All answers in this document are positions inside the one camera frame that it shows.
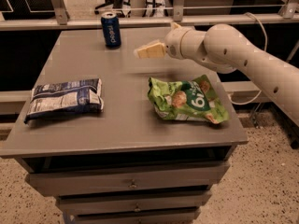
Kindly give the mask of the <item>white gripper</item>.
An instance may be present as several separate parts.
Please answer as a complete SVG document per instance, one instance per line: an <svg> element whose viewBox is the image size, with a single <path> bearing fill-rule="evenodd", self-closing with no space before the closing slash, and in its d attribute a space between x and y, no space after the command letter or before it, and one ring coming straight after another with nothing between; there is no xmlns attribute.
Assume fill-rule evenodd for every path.
<svg viewBox="0 0 299 224"><path fill-rule="evenodd" d="M162 58L167 53L171 58L190 59L188 52L183 50L183 39L187 33L192 31L192 27L181 27L178 23L171 22L171 29L164 38L164 43L155 40L135 49L136 58Z"/></svg>

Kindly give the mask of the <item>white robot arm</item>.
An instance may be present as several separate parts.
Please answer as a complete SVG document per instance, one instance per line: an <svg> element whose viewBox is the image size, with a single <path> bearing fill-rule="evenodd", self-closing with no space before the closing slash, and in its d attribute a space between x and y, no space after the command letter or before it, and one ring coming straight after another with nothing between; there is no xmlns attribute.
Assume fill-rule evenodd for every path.
<svg viewBox="0 0 299 224"><path fill-rule="evenodd" d="M299 69L258 49L233 26L217 24L203 32L174 23L162 42L135 50L139 59L164 55L190 59L222 74L242 72L299 125Z"/></svg>

